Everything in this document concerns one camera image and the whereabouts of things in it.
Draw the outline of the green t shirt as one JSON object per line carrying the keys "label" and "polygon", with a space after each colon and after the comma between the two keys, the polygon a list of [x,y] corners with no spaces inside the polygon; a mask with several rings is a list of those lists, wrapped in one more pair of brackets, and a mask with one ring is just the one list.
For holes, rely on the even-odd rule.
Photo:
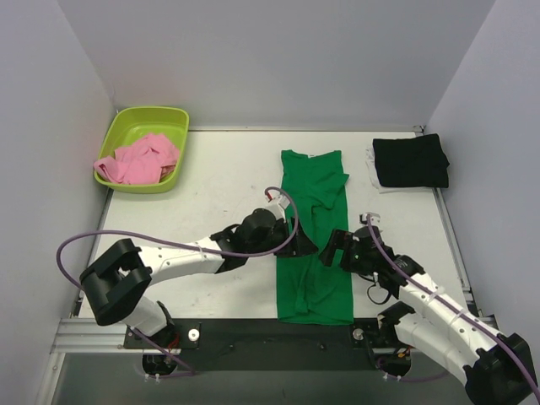
{"label": "green t shirt", "polygon": [[[300,225],[321,251],[333,230],[348,229],[342,152],[322,155],[281,152],[281,188],[294,200]],[[280,321],[348,325],[354,319],[352,278],[337,264],[324,266],[317,255],[277,260],[277,311]]]}

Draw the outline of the white t shirt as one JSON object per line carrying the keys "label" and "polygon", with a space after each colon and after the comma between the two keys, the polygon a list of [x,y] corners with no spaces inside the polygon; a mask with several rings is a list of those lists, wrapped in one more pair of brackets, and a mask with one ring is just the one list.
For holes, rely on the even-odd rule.
{"label": "white t shirt", "polygon": [[383,186],[378,178],[375,167],[375,152],[372,146],[365,150],[365,163],[370,177],[371,185],[380,193],[396,193],[396,192],[426,192],[428,187],[387,187]]}

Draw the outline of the black t shirt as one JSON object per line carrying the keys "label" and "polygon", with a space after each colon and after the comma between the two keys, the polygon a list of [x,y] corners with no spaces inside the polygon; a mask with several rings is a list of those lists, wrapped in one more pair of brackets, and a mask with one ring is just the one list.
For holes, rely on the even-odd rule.
{"label": "black t shirt", "polygon": [[447,188],[450,162],[437,133],[417,138],[373,140],[380,184],[392,188]]}

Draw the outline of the green plastic basin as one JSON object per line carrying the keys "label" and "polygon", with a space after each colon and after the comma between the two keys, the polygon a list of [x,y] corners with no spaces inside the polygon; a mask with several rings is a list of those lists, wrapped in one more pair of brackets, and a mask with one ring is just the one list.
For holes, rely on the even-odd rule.
{"label": "green plastic basin", "polygon": [[95,172],[95,170],[94,179],[101,185],[119,192],[157,194],[171,190],[176,184],[179,175],[181,161],[185,152],[188,127],[188,114],[184,110],[178,108],[139,106],[130,107],[120,111],[114,118],[105,135],[98,159],[106,156],[113,156],[114,151],[117,148],[130,145],[148,133],[163,133],[180,150],[180,158],[174,170],[158,184],[114,184],[104,180]]}

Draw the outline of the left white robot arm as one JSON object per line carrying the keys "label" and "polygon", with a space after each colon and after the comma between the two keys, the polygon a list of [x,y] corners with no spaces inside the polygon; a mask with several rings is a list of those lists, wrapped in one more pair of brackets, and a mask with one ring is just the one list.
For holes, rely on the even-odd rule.
{"label": "left white robot arm", "polygon": [[98,325],[122,322],[159,348],[172,339],[173,321],[164,304],[146,297],[148,287],[235,270],[251,257],[297,258],[317,251],[297,218],[286,219],[281,208],[258,208],[241,223],[184,248],[118,240],[82,272],[79,281]]}

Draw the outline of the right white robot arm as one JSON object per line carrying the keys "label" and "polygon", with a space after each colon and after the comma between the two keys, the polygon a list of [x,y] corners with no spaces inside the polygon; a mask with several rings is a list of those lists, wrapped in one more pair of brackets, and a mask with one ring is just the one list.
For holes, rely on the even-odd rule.
{"label": "right white robot arm", "polygon": [[458,379],[474,404],[519,404],[539,388],[528,343],[506,336],[461,306],[410,256],[397,255],[378,227],[335,229],[319,258],[330,266],[371,276],[396,299],[377,317],[387,344],[416,348]]}

